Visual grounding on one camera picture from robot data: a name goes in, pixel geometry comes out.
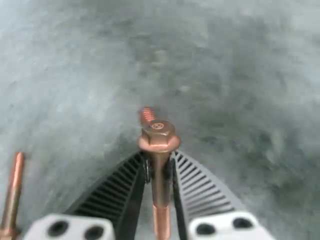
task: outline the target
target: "bolt thread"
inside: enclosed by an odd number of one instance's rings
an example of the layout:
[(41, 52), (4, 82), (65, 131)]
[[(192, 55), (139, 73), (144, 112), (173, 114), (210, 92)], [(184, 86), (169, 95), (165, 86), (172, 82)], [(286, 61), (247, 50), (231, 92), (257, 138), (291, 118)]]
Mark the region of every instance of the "bolt thread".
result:
[(144, 107), (140, 113), (141, 124), (150, 124), (156, 120), (155, 111), (151, 107)]

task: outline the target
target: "mounting hole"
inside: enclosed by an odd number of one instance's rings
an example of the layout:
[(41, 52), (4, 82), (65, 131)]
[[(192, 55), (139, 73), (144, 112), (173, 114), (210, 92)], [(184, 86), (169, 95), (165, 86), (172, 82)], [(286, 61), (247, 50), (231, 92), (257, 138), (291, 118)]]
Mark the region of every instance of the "mounting hole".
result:
[(104, 234), (104, 228), (101, 226), (92, 226), (85, 231), (84, 238), (86, 240), (98, 240)]
[(239, 217), (233, 220), (233, 226), (236, 229), (249, 229), (253, 227), (251, 221), (242, 217)]
[(67, 221), (56, 221), (49, 227), (47, 233), (50, 237), (59, 237), (67, 231), (68, 227), (69, 223)]
[(214, 228), (214, 226), (206, 223), (202, 223), (196, 228), (196, 233), (198, 235), (212, 235), (215, 232), (216, 229)]

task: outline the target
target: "concrete floor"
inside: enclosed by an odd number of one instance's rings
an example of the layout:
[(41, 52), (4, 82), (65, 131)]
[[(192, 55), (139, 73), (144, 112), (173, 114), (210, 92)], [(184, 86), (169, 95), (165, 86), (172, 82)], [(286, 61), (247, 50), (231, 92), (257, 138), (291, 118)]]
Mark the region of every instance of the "concrete floor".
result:
[[(64, 211), (136, 151), (147, 105), (278, 240), (317, 240), (319, 10), (318, 0), (0, 0), (0, 206), (25, 151), (19, 224)], [(153, 239), (145, 198), (136, 239)]]

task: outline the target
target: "metal pin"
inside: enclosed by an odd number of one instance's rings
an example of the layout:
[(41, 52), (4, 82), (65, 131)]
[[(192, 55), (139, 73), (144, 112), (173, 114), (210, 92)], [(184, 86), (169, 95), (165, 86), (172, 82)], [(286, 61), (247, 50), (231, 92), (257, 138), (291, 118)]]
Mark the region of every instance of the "metal pin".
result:
[(0, 228), (0, 240), (14, 240), (18, 235), (16, 219), (22, 189), (24, 166), (25, 155), (23, 152), (17, 152), (13, 160), (12, 172), (6, 194)]

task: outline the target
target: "copper bolt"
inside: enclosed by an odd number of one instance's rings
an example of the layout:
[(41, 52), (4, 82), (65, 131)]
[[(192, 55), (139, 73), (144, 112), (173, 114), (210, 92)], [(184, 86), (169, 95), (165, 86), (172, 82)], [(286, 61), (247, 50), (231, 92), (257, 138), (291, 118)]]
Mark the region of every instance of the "copper bolt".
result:
[(140, 113), (142, 133), (137, 143), (150, 155), (154, 232), (157, 240), (168, 240), (170, 226), (170, 153), (180, 146), (175, 127), (168, 121), (157, 120), (152, 108)]
[(18, 235), (16, 219), (22, 188), (25, 156), (17, 152), (13, 160), (13, 167), (6, 193), (5, 207), (0, 228), (0, 240), (14, 240)]

